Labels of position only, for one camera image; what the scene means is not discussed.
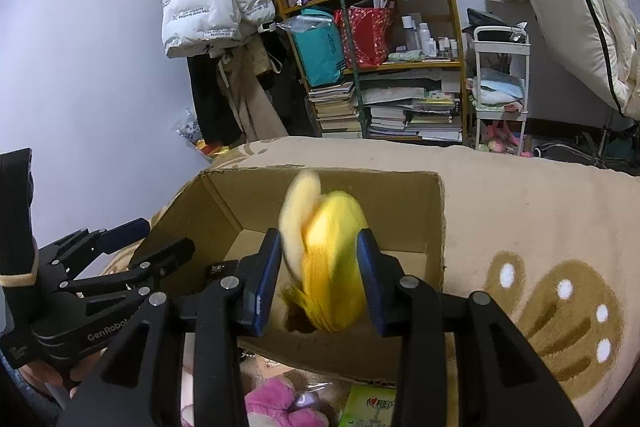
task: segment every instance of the pink plush toy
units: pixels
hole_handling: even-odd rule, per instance
[[[295,398],[287,378],[269,378],[244,397],[250,427],[328,427],[326,416],[314,409],[287,412]]]

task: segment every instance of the green tissue pack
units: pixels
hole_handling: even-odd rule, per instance
[[[354,385],[338,427],[390,427],[395,404],[395,389]]]

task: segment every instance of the yellow plush toy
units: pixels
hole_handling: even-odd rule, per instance
[[[340,190],[323,196],[315,172],[300,172],[289,187],[280,233],[297,286],[285,290],[285,296],[319,330],[343,330],[364,310],[356,237],[366,228],[358,202]]]

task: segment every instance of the stack of books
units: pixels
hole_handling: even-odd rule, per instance
[[[309,90],[322,135],[329,132],[360,131],[353,82],[315,87]]]
[[[427,140],[462,140],[460,100],[452,93],[431,92],[421,100],[412,100],[406,128]]]
[[[367,89],[372,136],[415,136],[425,140],[462,141],[460,99],[455,93],[422,87]]]

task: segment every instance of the teal bag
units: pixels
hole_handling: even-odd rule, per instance
[[[329,26],[293,33],[292,36],[309,85],[315,87],[333,84],[338,81],[345,68],[340,32],[333,23],[334,18],[325,11],[313,8],[304,8],[301,14],[326,16],[332,21]]]

